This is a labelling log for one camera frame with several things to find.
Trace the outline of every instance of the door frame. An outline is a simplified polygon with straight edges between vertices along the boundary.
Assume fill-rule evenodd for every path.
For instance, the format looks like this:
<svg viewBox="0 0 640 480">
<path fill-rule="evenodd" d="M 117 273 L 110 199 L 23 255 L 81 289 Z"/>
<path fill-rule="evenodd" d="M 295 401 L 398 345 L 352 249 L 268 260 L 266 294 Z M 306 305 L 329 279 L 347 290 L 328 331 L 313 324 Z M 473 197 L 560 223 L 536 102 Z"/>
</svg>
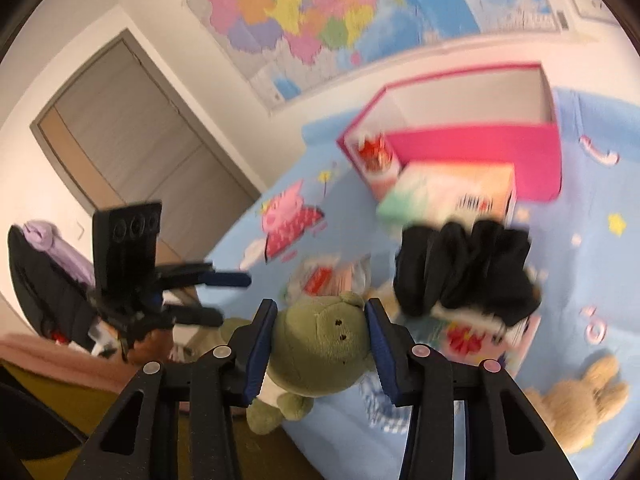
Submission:
<svg viewBox="0 0 640 480">
<path fill-rule="evenodd" d="M 196 114 L 191 110 L 189 105 L 184 101 L 178 91 L 169 83 L 162 71 L 156 66 L 153 60 L 146 53 L 144 48 L 138 43 L 136 38 L 129 29 L 124 29 L 120 34 L 115 36 L 111 41 L 106 43 L 100 50 L 93 54 L 87 62 L 74 72 L 74 74 L 52 95 L 45 107 L 38 113 L 34 121 L 31 123 L 31 132 L 35 137 L 38 145 L 42 149 L 47 160 L 52 165 L 66 188 L 71 192 L 73 197 L 78 200 L 82 208 L 93 214 L 96 207 L 91 198 L 88 197 L 84 190 L 78 186 L 72 175 L 67 171 L 64 164 L 59 160 L 55 150 L 49 144 L 47 138 L 40 129 L 40 123 L 49 113 L 51 108 L 58 101 L 60 96 L 98 59 L 100 59 L 108 50 L 113 48 L 117 43 L 123 42 L 125 46 L 136 57 L 140 66 L 146 71 L 149 79 L 155 83 L 162 94 L 165 95 L 170 104 L 175 108 L 178 114 L 184 119 L 189 127 L 194 131 L 197 137 L 209 148 L 211 153 L 220 161 L 220 164 L 229 172 L 232 178 L 240 185 L 240 187 L 253 200 L 260 198 L 260 192 L 257 187 L 251 183 L 247 176 L 233 162 L 228 153 L 219 145 L 213 135 L 206 129 L 204 124 L 199 120 Z"/>
</svg>

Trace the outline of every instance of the cartoon pig print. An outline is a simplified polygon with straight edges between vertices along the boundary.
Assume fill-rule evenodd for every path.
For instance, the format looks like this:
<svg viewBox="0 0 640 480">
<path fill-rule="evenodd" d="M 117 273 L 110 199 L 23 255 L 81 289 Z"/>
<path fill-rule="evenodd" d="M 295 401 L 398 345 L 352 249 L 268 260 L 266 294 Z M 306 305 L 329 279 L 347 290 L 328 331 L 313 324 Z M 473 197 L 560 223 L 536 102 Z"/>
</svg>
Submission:
<svg viewBox="0 0 640 480">
<path fill-rule="evenodd" d="M 262 214 L 262 230 L 267 235 L 264 259 L 269 262 L 280 256 L 307 229 L 324 219 L 324 213 L 317 207 L 305 206 L 300 195 L 302 180 L 297 181 L 268 203 Z"/>
</svg>

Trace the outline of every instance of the purple towel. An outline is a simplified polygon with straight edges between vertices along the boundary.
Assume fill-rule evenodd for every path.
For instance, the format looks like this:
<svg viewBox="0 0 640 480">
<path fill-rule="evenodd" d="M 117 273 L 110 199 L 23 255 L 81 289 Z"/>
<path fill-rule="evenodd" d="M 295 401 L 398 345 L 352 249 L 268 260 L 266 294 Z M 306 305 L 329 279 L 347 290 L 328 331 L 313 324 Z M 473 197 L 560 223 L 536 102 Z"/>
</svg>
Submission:
<svg viewBox="0 0 640 480">
<path fill-rule="evenodd" d="M 56 227 L 48 222 L 30 220 L 22 229 L 24 237 L 34 249 L 47 253 L 76 282 L 95 287 L 93 264 L 66 243 Z"/>
</svg>

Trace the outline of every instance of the plush bunny ear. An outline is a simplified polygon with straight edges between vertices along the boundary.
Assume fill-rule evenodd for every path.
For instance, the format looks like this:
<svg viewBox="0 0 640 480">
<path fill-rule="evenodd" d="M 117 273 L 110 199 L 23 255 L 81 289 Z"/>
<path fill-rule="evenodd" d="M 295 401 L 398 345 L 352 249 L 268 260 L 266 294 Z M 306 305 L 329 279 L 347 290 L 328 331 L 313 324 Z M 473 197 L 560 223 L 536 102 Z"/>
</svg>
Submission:
<svg viewBox="0 0 640 480">
<path fill-rule="evenodd" d="M 590 384 L 594 392 L 602 390 L 620 371 L 620 364 L 613 355 L 604 356 L 592 364 L 583 380 Z"/>
<path fill-rule="evenodd" d="M 628 399 L 629 385 L 626 383 L 608 386 L 600 391 L 596 396 L 599 422 L 607 422 L 615 417 L 624 408 Z"/>
</svg>

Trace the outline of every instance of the colorful map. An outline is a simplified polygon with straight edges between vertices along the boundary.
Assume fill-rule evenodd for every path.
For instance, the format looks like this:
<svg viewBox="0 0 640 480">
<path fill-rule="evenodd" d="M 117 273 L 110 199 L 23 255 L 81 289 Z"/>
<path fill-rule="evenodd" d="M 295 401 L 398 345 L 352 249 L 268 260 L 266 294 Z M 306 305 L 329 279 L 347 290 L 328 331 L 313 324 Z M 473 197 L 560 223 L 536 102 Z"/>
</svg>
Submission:
<svg viewBox="0 0 640 480">
<path fill-rule="evenodd" d="M 188 0 L 267 108 L 342 74 L 463 36 L 557 32 L 547 0 Z"/>
</svg>

